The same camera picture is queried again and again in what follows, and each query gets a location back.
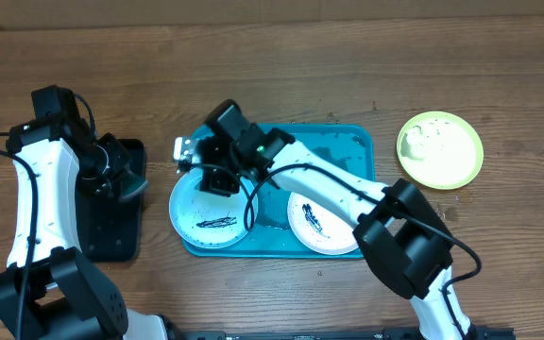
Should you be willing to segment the light blue plate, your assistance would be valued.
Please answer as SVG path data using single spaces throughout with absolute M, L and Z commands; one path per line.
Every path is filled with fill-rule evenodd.
M 203 170 L 193 169 L 175 185 L 169 200 L 169 215 L 178 235 L 188 244 L 204 248 L 232 246 L 247 235 L 244 212 L 254 185 L 241 179 L 247 194 L 240 189 L 231 196 L 199 190 Z

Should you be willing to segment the yellow-green plate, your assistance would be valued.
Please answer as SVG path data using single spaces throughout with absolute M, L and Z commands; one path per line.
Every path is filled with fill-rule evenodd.
M 463 118 L 445 111 L 426 111 L 400 129 L 396 153 L 402 169 L 416 182 L 437 190 L 471 183 L 484 163 L 482 140 Z

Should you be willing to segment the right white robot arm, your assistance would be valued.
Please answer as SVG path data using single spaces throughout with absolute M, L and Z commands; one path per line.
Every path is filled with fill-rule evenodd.
M 279 128 L 263 131 L 232 99 L 205 119 L 212 136 L 196 149 L 206 170 L 201 189 L 219 196 L 238 191 L 242 179 L 261 190 L 270 184 L 299 194 L 347 223 L 371 272 L 411 301 L 425 339 L 478 339 L 483 331 L 462 312 L 453 285 L 476 276 L 453 276 L 451 251 L 460 247 L 424 194 L 411 182 L 393 185 L 359 178 L 323 160 Z

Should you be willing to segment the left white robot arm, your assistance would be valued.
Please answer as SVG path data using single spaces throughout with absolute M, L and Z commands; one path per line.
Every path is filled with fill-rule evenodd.
M 17 339 L 179 339 L 161 314 L 141 314 L 100 270 L 138 255 L 147 180 L 136 139 L 98 135 L 86 101 L 51 85 L 34 118 L 5 133 L 17 174 L 17 222 L 0 273 L 0 320 Z

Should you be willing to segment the white plate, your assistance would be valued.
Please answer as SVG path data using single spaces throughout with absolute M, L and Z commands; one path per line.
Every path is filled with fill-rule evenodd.
M 299 241 L 316 253 L 344 255 L 357 248 L 346 222 L 303 195 L 290 194 L 287 217 Z

